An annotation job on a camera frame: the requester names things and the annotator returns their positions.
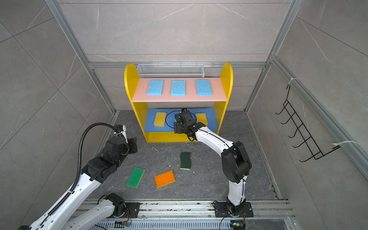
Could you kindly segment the yellow sponge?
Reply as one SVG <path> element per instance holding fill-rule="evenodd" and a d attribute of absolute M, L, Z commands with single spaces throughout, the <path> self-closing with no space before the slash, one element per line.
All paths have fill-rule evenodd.
<path fill-rule="evenodd" d="M 165 127 L 166 124 L 166 113 L 165 112 L 157 112 L 154 119 L 155 127 Z"/>
<path fill-rule="evenodd" d="M 195 114 L 197 122 L 204 124 L 205 126 L 208 126 L 208 120 L 206 113 L 197 113 Z"/>

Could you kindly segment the blue sponge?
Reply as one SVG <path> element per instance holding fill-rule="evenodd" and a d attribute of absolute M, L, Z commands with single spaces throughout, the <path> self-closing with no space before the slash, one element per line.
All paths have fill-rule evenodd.
<path fill-rule="evenodd" d="M 186 81 L 173 80 L 171 85 L 171 96 L 185 96 L 186 95 Z"/>
<path fill-rule="evenodd" d="M 147 95 L 161 96 L 163 91 L 164 80 L 150 80 Z"/>

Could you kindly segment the dark green sponge curved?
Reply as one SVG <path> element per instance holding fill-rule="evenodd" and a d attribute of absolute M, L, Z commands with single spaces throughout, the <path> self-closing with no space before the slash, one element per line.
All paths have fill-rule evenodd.
<path fill-rule="evenodd" d="M 174 118 L 175 118 L 175 121 L 176 121 L 176 122 L 181 123 L 181 120 L 180 120 L 180 114 L 175 114 L 175 115 L 174 115 Z"/>

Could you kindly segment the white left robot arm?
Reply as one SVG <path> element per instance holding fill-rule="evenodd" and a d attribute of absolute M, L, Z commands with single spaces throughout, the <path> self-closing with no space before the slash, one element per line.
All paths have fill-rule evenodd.
<path fill-rule="evenodd" d="M 125 158 L 138 151 L 137 138 L 112 137 L 105 144 L 101 156 L 90 160 L 79 173 L 79 179 L 52 208 L 31 225 L 21 230 L 87 230 L 107 217 L 127 214 L 125 200 L 115 193 L 84 214 L 73 218 L 77 208 L 108 176 L 117 171 Z"/>

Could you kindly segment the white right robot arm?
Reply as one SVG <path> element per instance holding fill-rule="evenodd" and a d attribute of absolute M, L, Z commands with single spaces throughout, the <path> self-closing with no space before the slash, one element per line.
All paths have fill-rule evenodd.
<path fill-rule="evenodd" d="M 221 157 L 222 170 L 229 180 L 229 193 L 226 200 L 228 214 L 239 216 L 246 210 L 245 185 L 252 168 L 244 145 L 226 140 L 212 132 L 205 124 L 193 118 L 186 108 L 174 115 L 175 134 L 186 134 L 190 141 L 206 144 Z"/>

